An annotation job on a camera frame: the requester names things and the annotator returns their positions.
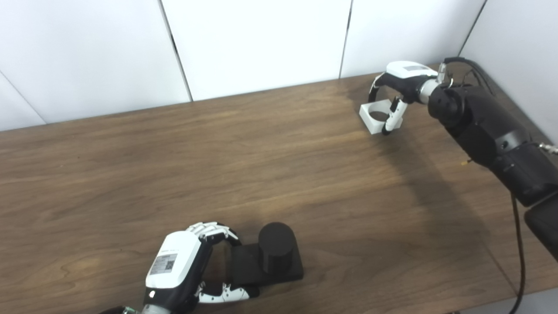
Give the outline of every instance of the white robotic hand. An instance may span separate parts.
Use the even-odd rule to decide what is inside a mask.
[[[213,245],[241,245],[236,233],[217,222],[198,222],[165,238],[146,277],[143,314],[191,312],[198,303],[222,303],[257,297],[255,287],[223,284],[220,294],[205,293],[201,281]]]
[[[395,61],[387,65],[386,71],[378,75],[368,93],[368,102],[376,101],[376,94],[381,86],[388,86],[399,93],[400,97],[394,98],[389,108],[389,117],[383,126],[382,133],[388,135],[403,116],[407,105],[413,102],[428,103],[422,99],[423,89],[432,89],[444,80],[444,70],[440,73],[428,66],[411,61]]]

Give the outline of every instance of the metal connector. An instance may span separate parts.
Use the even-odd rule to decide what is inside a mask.
[[[440,67],[438,68],[438,76],[436,77],[436,82],[438,84],[441,84],[444,82],[444,79],[446,78],[446,64],[445,63],[440,63]]]
[[[545,151],[549,154],[558,155],[558,147],[556,147],[556,146],[545,144],[545,143],[540,143],[538,145],[538,148],[542,149],[543,151]]]
[[[134,310],[133,308],[127,306],[124,308],[122,314],[138,314],[138,311]]]

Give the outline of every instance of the black cable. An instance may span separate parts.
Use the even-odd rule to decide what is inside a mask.
[[[467,73],[465,73],[465,75],[463,76],[463,80],[461,80],[461,86],[465,85],[465,80],[467,79],[467,77],[469,76],[470,73],[473,72],[473,69],[470,69],[469,71],[467,71]]]
[[[460,56],[455,56],[455,57],[450,57],[450,58],[446,58],[444,59],[444,63],[445,64],[450,64],[453,62],[460,62],[460,63],[465,63],[468,64],[471,68],[474,69],[473,71],[473,75],[475,76],[475,78],[477,79],[477,82],[479,82],[479,85],[481,85],[480,83],[480,79],[479,77],[481,77],[484,81],[484,85],[486,85],[488,92],[490,92],[490,94],[492,96],[496,96],[496,94],[494,94],[494,91],[492,91],[492,88],[490,87],[490,84],[488,83],[488,79],[487,79],[487,74],[486,72],[474,61],[460,57]]]
[[[525,255],[523,253],[523,240],[521,239],[521,220],[519,220],[519,210],[517,209],[517,200],[512,194],[512,207],[513,207],[513,218],[516,221],[516,236],[517,236],[517,250],[519,251],[519,263],[521,265],[521,281],[519,282],[519,291],[517,292],[516,303],[513,305],[512,310],[509,314],[515,314],[521,300],[523,299],[523,294],[525,292]]]
[[[378,94],[378,91],[380,90],[380,87],[383,86],[382,83],[382,74],[380,74],[378,77],[376,77],[376,79],[374,79],[374,82],[372,83],[372,86],[370,87],[370,92],[368,93],[368,102],[375,102],[376,101],[376,95]]]

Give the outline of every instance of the wood grain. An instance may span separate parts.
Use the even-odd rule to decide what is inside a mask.
[[[197,313],[432,314],[512,297],[516,256],[497,249],[514,243],[507,191],[460,165],[424,106],[389,137],[368,134],[357,111],[372,78],[1,132],[0,306],[140,308],[163,238],[211,220],[245,243],[287,223],[306,273]],[[558,284],[547,253],[527,252],[550,278],[529,288]]]

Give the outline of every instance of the qr code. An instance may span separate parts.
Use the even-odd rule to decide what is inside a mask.
[[[167,266],[165,267],[165,270],[172,270],[172,266],[174,265],[174,261],[170,260],[167,262]]]

